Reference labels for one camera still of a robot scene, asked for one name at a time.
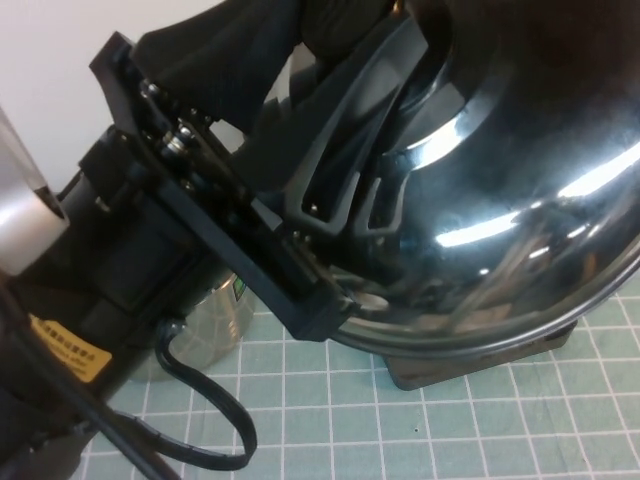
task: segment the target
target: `silver metal canister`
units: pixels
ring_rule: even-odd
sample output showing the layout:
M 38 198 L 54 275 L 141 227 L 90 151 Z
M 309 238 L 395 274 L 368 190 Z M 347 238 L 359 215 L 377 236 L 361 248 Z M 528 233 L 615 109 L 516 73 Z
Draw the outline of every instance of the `silver metal canister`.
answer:
M 197 370 L 209 368 L 238 344 L 255 309 L 256 295 L 233 275 L 187 317 L 187 326 L 171 344 L 171 353 Z M 132 378 L 141 382 L 171 379 L 155 356 L 149 357 Z

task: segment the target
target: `screw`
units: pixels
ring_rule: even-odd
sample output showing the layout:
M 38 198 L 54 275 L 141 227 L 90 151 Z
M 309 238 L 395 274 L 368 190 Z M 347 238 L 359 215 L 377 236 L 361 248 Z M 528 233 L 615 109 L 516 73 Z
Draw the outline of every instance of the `screw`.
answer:
M 111 208 L 109 208 L 109 205 L 107 205 L 106 203 L 104 203 L 104 200 L 102 200 L 102 198 L 97 197 L 96 198 L 96 206 L 102 210 L 104 213 L 111 213 Z
M 189 130 L 187 127 L 185 127 L 184 125 L 180 125 L 180 133 L 182 135 L 184 135 L 187 138 L 191 138 L 193 136 L 193 133 L 191 133 L 191 130 Z
M 183 179 L 183 180 L 180 182 L 180 185 L 182 185 L 182 187 L 183 187 L 187 192 L 195 192 L 195 190 L 196 190 L 196 187 L 194 187 L 194 186 L 193 186 L 193 184 L 192 184 L 189 180 L 186 180 L 186 179 Z

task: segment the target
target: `black plastic bracket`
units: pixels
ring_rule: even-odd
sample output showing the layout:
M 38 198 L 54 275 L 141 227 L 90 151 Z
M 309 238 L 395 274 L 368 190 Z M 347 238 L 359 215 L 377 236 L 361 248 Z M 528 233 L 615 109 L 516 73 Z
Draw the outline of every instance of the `black plastic bracket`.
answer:
M 289 118 L 243 146 L 234 155 L 234 170 L 266 203 L 281 208 L 291 225 L 339 235 L 378 134 L 426 51 L 410 14 L 389 15 Z M 347 139 L 357 133 L 362 134 L 354 148 Z M 342 157 L 349 162 L 345 174 L 319 185 L 345 148 L 351 149 Z M 314 211 L 307 198 L 321 189 L 333 192 L 335 200 L 327 211 Z

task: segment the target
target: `black base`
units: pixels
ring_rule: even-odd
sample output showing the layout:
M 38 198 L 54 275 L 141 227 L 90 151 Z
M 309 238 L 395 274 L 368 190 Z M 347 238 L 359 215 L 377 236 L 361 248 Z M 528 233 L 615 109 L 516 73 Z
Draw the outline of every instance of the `black base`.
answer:
M 411 358 L 385 358 L 393 379 L 401 390 L 417 390 L 452 378 L 478 372 L 504 363 L 520 360 L 562 347 L 578 322 L 565 327 L 541 340 L 521 345 L 497 354 L 463 360 L 416 360 Z

